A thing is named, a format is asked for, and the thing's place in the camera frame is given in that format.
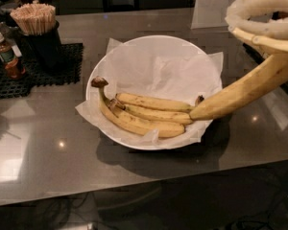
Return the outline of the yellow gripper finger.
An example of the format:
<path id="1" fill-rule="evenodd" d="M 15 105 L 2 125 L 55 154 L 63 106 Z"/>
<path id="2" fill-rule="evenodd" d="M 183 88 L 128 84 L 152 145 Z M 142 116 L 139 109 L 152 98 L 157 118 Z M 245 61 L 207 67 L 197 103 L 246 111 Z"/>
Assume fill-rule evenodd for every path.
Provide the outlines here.
<path id="1" fill-rule="evenodd" d="M 226 20 L 249 19 L 272 12 L 288 12 L 288 0 L 235 0 L 227 9 Z"/>
<path id="2" fill-rule="evenodd" d="M 267 54 L 288 54 L 288 17 L 267 23 L 228 18 L 228 30 L 255 50 Z"/>

